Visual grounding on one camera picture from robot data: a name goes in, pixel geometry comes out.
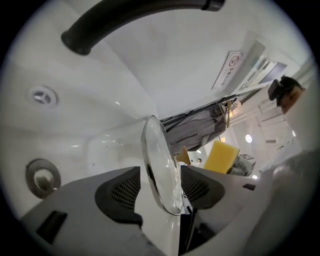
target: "yellow sponge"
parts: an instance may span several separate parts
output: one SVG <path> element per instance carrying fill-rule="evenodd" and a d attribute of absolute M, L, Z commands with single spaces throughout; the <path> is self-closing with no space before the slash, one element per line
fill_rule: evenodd
<path fill-rule="evenodd" d="M 226 174 L 236 160 L 240 149 L 215 140 L 204 169 Z"/>

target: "wall sign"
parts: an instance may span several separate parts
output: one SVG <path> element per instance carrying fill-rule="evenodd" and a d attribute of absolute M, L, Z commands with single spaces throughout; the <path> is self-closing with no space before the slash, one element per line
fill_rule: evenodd
<path fill-rule="evenodd" d="M 212 89 L 226 87 L 237 72 L 244 54 L 240 51 L 229 51 L 223 67 L 215 80 Z"/>

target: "ceiling light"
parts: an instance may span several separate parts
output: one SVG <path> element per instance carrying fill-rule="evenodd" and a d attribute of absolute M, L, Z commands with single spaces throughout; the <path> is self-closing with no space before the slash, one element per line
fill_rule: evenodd
<path fill-rule="evenodd" d="M 245 136 L 245 141 L 248 142 L 248 143 L 251 143 L 251 142 L 252 142 L 252 137 L 251 137 L 250 134 L 247 134 L 247 135 Z"/>

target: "clear glass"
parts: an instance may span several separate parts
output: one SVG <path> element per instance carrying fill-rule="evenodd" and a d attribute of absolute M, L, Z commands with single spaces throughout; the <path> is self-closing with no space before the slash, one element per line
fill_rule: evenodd
<path fill-rule="evenodd" d="M 165 129 L 155 116 L 146 121 L 141 140 L 145 165 L 153 182 L 150 185 L 154 196 L 159 197 L 155 199 L 160 199 L 160 203 L 169 213 L 181 214 L 183 191 L 180 171 L 167 143 Z"/>

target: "black rod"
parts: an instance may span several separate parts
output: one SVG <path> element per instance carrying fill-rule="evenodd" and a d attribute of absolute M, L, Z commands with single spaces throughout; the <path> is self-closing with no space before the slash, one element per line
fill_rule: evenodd
<path fill-rule="evenodd" d="M 216 12 L 224 3 L 225 0 L 102 0 L 65 31 L 61 39 L 71 51 L 88 55 L 111 32 L 139 18 L 181 9 Z"/>

